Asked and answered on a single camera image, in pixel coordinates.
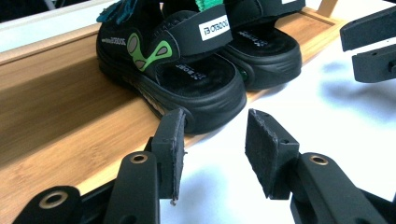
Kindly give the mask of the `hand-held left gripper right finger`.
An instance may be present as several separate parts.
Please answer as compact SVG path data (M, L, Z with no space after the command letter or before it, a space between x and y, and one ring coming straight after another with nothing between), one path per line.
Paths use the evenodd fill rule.
M299 157L298 141L270 114L249 109L245 154L266 198L287 200L288 173Z

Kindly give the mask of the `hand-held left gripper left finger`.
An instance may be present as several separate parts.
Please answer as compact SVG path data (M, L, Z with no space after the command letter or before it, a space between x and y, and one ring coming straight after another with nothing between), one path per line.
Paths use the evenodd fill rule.
M150 138L149 152L157 160L159 197L177 201L183 171L185 113L182 109L168 111Z

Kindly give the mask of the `black green sandal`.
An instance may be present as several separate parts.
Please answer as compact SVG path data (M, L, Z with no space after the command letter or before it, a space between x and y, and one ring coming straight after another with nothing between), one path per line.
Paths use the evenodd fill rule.
M300 75L300 45L276 22L301 11L305 0L168 0L163 12L203 11L217 2L225 5L233 34L220 54L238 68L247 90L270 89Z
M187 134L212 132L245 106L241 75L220 55L233 39L222 0L119 0L97 22L101 71L159 117L184 110Z

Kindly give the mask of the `wooden shoe rack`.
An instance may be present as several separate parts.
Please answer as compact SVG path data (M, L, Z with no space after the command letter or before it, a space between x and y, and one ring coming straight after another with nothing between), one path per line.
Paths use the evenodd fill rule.
M0 25L0 224L37 193L115 177L158 118L99 71L97 0Z

